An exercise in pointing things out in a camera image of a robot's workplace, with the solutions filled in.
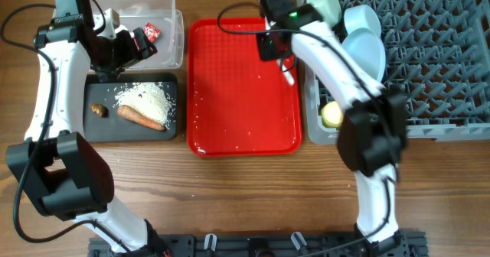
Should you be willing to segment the white plastic spoon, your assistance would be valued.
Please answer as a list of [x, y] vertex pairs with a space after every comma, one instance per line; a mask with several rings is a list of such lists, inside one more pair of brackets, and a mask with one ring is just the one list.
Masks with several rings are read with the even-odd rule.
[[[265, 26], [266, 26], [266, 30], [270, 30], [271, 29], [271, 25], [270, 23], [268, 22], [268, 19], [267, 17], [264, 18], [265, 19]], [[295, 84], [295, 79], [294, 77], [292, 76], [292, 74], [290, 73], [290, 71], [288, 70], [288, 68], [286, 68], [286, 65], [284, 64], [284, 58], [279, 58], [276, 60], [276, 63], [278, 64], [281, 72], [283, 73], [283, 76], [284, 78], [286, 79], [286, 82], [290, 85], [290, 86], [293, 86]]]

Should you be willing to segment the red snack wrapper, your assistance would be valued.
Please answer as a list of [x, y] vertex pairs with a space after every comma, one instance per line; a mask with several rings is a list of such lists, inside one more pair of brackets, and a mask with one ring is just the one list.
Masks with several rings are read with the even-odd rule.
[[154, 44], [161, 31], [151, 23], [146, 23], [142, 27], [133, 30], [132, 37], [137, 47], [142, 47], [146, 43]]

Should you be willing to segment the brown food scrap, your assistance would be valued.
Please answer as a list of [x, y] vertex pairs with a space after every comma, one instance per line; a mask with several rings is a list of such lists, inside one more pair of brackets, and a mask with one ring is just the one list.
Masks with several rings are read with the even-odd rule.
[[107, 108], [102, 104], [90, 104], [90, 110], [100, 118], [104, 118], [107, 115]]

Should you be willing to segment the orange carrot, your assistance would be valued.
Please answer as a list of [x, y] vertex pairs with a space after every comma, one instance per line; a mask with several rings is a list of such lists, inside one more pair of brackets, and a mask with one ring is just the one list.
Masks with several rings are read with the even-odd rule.
[[144, 116], [143, 114], [136, 111], [134, 108], [132, 108], [130, 106], [127, 106], [127, 105], [120, 106], [117, 109], [117, 114], [119, 116], [123, 117], [124, 119], [130, 121], [130, 122], [134, 122], [134, 123], [142, 125], [146, 128], [154, 129], [154, 130], [160, 131], [160, 132], [165, 130], [164, 125], [162, 125], [162, 124], [160, 124], [160, 123], [158, 123], [158, 122], [156, 122], [150, 118], [147, 118], [146, 116]]

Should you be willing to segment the white rice pile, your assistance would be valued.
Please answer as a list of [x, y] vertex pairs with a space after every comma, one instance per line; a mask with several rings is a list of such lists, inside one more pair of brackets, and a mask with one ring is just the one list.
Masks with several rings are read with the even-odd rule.
[[123, 83], [114, 89], [113, 107], [130, 106], [169, 129], [170, 124], [175, 122], [177, 111], [177, 96], [171, 85], [166, 82]]

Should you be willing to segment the green bowl with rice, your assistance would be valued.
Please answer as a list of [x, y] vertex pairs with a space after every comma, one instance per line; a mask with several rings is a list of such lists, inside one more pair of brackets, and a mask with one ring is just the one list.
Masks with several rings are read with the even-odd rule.
[[322, 16], [323, 21], [330, 27], [336, 26], [341, 20], [341, 6], [339, 0], [306, 0]]

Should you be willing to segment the light blue small bowl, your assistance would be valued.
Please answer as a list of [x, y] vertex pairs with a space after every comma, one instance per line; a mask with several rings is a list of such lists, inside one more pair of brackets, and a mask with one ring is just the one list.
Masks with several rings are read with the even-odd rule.
[[375, 10], [368, 5], [347, 8], [344, 13], [344, 26], [347, 35], [356, 30], [368, 29], [381, 37], [381, 22]]

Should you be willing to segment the yellow plastic cup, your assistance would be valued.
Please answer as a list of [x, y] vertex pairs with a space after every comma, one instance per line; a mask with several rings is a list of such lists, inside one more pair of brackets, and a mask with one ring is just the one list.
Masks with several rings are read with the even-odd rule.
[[343, 112], [336, 101], [328, 102], [320, 111], [322, 124], [326, 128], [339, 129], [343, 122]]

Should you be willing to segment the light blue plate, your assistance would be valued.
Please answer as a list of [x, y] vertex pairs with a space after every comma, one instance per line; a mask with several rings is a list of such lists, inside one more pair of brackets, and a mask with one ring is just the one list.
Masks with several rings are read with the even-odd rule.
[[367, 74], [382, 82], [386, 70], [386, 50], [373, 31], [367, 28], [354, 30], [341, 45]]

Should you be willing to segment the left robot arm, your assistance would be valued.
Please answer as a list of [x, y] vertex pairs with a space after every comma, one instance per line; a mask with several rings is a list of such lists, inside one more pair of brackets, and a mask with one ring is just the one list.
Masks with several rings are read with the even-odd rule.
[[34, 116], [23, 143], [6, 153], [18, 181], [16, 197], [27, 196], [42, 216], [85, 226], [121, 256], [168, 256], [170, 249], [152, 225], [115, 195], [109, 165], [84, 137], [87, 74], [103, 82], [156, 53], [141, 28], [114, 31], [109, 15], [96, 25], [96, 0], [55, 0], [54, 17], [40, 26], [31, 45], [40, 61]]

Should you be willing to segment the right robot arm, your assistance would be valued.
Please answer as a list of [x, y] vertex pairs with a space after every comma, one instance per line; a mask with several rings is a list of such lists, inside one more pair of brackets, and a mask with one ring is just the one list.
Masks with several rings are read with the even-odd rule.
[[337, 149], [358, 188], [358, 238], [370, 255], [401, 244], [394, 213], [397, 165], [407, 144], [405, 97], [370, 76], [342, 47], [332, 28], [341, 21], [339, 0], [258, 0], [266, 19], [258, 36], [264, 60], [293, 55], [316, 75], [339, 105], [343, 119]]

